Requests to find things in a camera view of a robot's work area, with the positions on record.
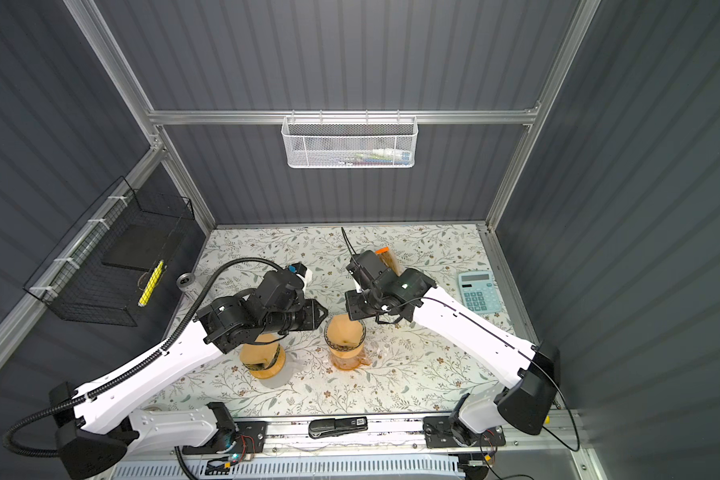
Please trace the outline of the orange glass pitcher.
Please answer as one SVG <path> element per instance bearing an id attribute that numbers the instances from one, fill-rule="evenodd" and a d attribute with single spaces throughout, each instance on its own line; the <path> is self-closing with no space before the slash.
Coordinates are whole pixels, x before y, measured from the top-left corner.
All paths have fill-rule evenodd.
<path id="1" fill-rule="evenodd" d="M 370 366 L 371 359 L 365 353 L 365 348 L 360 346 L 350 351 L 330 350 L 331 363 L 339 370 L 354 370 L 361 366 Z"/>

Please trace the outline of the grey glass dripper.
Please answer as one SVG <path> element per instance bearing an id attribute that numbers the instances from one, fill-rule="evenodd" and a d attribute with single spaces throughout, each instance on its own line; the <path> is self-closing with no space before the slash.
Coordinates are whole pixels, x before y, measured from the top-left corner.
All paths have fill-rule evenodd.
<path id="1" fill-rule="evenodd" d="M 338 351 L 350 351 L 360 346 L 364 346 L 366 339 L 366 329 L 364 326 L 356 331 L 328 331 L 324 333 L 324 339 L 329 349 Z"/>

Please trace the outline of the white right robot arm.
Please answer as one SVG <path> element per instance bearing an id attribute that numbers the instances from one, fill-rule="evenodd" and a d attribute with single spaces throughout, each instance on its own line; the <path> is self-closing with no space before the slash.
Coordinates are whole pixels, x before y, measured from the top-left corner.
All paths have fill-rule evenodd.
<path id="1" fill-rule="evenodd" d="M 404 319 L 449 340 L 487 368 L 497 383 L 465 394 L 451 412 L 452 435 L 463 445 L 485 431 L 509 425 L 538 435 L 558 395 L 559 351 L 539 347 L 482 318 L 419 270 L 395 273 L 372 250 L 350 255 L 356 287 L 345 293 L 349 319 Z"/>

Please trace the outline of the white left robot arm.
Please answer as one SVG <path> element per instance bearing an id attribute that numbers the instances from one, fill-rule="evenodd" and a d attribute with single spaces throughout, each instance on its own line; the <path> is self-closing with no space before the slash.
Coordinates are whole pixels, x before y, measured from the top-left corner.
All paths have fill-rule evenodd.
<path id="1" fill-rule="evenodd" d="M 211 365 L 237 347 L 270 346 L 292 331 L 313 331 L 328 311 L 304 290 L 313 273 L 302 263 L 265 273 L 255 288 L 196 302 L 189 322 L 132 361 L 76 389 L 59 386 L 51 399 L 78 393 L 84 401 L 57 413 L 59 458 L 73 479 L 100 474 L 130 454 L 188 447 L 227 453 L 242 445 L 229 410 L 219 402 L 187 412 L 149 413 L 142 404 L 188 372 Z M 275 340 L 264 339 L 272 333 Z"/>

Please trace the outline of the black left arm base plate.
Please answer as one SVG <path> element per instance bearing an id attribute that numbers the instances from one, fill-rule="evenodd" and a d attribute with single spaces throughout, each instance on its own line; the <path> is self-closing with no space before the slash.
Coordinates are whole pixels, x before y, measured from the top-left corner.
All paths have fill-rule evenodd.
<path id="1" fill-rule="evenodd" d="M 200 446 L 183 446 L 184 455 L 238 455 L 262 453 L 268 423 L 265 421 L 236 422 L 236 430 L 221 429 Z"/>

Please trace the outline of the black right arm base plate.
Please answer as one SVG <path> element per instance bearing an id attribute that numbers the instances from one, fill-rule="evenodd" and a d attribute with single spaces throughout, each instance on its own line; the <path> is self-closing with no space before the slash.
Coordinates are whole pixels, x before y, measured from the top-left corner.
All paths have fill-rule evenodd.
<path id="1" fill-rule="evenodd" d="M 454 426 L 448 415 L 425 416 L 422 420 L 422 430 L 426 447 L 429 449 L 495 448 L 506 445 L 506 438 L 500 427 L 492 427 L 477 434 L 466 427 Z"/>

